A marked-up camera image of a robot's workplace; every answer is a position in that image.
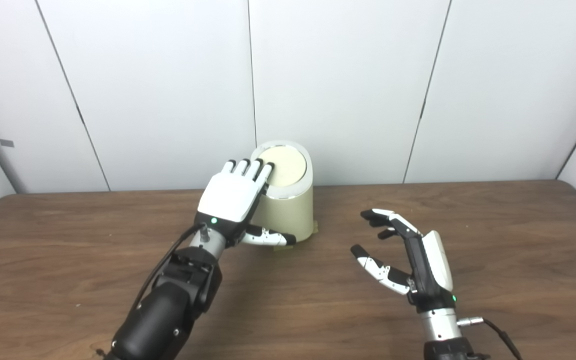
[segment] container lid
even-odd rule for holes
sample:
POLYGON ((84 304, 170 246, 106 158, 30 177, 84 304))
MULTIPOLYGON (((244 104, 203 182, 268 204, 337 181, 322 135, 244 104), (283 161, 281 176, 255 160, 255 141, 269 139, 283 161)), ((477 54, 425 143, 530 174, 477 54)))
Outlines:
POLYGON ((273 146, 266 148, 258 156, 263 163, 274 163, 274 169, 268 178, 268 184, 274 187, 288 187, 299 182, 306 173, 306 159, 292 146, 273 146))
POLYGON ((256 148, 251 159, 275 164, 268 178, 265 196, 271 199, 292 199, 313 186, 313 162, 308 151, 288 140, 265 142, 256 148))

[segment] black cable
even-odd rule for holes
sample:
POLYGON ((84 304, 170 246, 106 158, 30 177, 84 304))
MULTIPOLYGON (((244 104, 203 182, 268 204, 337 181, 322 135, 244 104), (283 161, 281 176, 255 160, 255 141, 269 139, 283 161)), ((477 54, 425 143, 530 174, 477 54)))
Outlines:
POLYGON ((174 244, 172 244, 172 246, 170 246, 170 249, 167 251, 166 255, 164 255, 164 257, 162 257, 161 260, 159 260, 157 266, 155 266, 155 268, 152 270, 150 275, 148 275, 148 277, 146 278, 146 281, 141 286, 141 289, 139 289, 139 292, 137 293, 137 297, 135 297, 134 302, 132 303, 132 306, 130 307, 131 312, 132 312, 132 310, 137 309, 137 306, 142 301, 142 297, 144 296, 146 289, 148 289, 148 285, 153 281, 153 279, 155 278, 157 273, 160 271, 160 269, 162 269, 162 266, 164 266, 164 264, 166 264, 170 255, 172 255, 172 253, 175 250, 177 250, 177 248, 179 248, 179 246, 181 245, 181 243, 183 243, 183 241, 185 239, 187 239, 190 235, 194 234, 199 229, 204 227, 204 225, 205 225, 204 223, 195 223, 193 226, 188 228, 188 230, 184 231, 183 234, 181 234, 181 236, 179 236, 179 239, 177 239, 174 242, 174 244))
POLYGON ((489 319, 484 319, 484 323, 486 323, 487 326, 490 326, 492 330, 498 333, 499 338, 501 338, 501 341, 503 341, 505 346, 507 346, 508 349, 510 350, 510 353, 512 353, 512 355, 514 355, 514 357, 517 358, 517 360, 523 360, 522 355, 519 353, 519 350, 517 350, 517 347, 515 346, 515 344, 513 344, 513 341, 510 340, 510 336, 508 336, 508 334, 505 331, 502 331, 489 319))

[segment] cylindrical container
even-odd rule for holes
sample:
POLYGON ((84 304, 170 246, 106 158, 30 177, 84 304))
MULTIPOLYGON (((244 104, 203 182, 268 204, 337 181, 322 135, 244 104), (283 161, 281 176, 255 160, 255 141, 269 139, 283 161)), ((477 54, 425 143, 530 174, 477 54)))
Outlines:
POLYGON ((313 234, 313 162, 306 149, 293 141, 268 141, 251 159, 274 163, 268 191, 261 196, 251 224, 293 234, 298 242, 313 234))

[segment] beige lid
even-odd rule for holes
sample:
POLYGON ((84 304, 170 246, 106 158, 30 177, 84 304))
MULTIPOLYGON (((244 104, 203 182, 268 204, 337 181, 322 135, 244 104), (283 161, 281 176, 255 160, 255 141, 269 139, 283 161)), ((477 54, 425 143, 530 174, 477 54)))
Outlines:
POLYGON ((272 146, 266 148, 258 158, 264 163, 274 163, 274 169, 268 178, 268 184, 274 187, 289 187, 304 177, 306 159, 292 146, 272 146))

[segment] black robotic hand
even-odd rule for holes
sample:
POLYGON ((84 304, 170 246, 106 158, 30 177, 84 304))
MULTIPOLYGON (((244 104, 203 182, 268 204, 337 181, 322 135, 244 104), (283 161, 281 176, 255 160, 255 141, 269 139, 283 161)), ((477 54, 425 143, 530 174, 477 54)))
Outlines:
POLYGON ((451 275, 441 237, 437 231, 423 235, 402 215, 391 210, 370 209, 361 212, 373 228, 386 227, 377 237, 388 239, 399 235, 404 241, 411 273, 384 265, 371 257, 360 245, 350 248, 359 264, 382 285, 407 296, 421 317, 426 342, 424 360, 485 360, 490 356, 475 353, 470 342, 462 336, 460 328, 485 323, 493 328, 505 342, 515 358, 521 354, 507 333, 483 317, 466 317, 457 320, 451 275))
POLYGON ((294 235, 250 225, 265 193, 272 164, 260 159, 226 162, 199 201, 194 225, 164 255, 148 276, 128 317, 112 338, 106 360, 173 360, 195 321, 210 309, 222 282, 219 259, 240 242, 294 244, 294 235), (189 246, 177 249, 187 237, 189 246), (151 292, 142 299, 148 285, 151 292))
POLYGON ((370 209, 361 212, 373 228, 386 227, 377 237, 388 239, 399 235, 404 241, 411 273, 384 266, 381 260, 371 257, 360 245, 350 251, 370 275, 382 285, 406 295, 417 312, 429 312, 441 308, 454 308, 453 277, 446 259, 441 237, 437 231, 422 235, 402 215, 391 210, 370 209))

